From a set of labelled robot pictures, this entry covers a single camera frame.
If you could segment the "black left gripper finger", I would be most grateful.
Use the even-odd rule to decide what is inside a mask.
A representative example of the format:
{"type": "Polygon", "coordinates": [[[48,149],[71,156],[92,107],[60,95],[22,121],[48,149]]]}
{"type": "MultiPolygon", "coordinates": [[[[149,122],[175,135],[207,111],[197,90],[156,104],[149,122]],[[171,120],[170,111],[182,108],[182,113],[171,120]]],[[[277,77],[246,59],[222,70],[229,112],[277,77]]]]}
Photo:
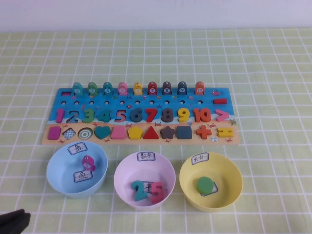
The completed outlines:
{"type": "Polygon", "coordinates": [[[12,221],[15,218],[18,218],[19,216],[23,215],[25,213],[24,209],[19,209],[16,211],[12,211],[9,213],[1,214],[0,215],[0,222],[1,223],[7,223],[9,221],[12,221]]]}
{"type": "Polygon", "coordinates": [[[11,219],[0,221],[1,234],[21,234],[30,223],[30,213],[18,214],[11,219]]]}

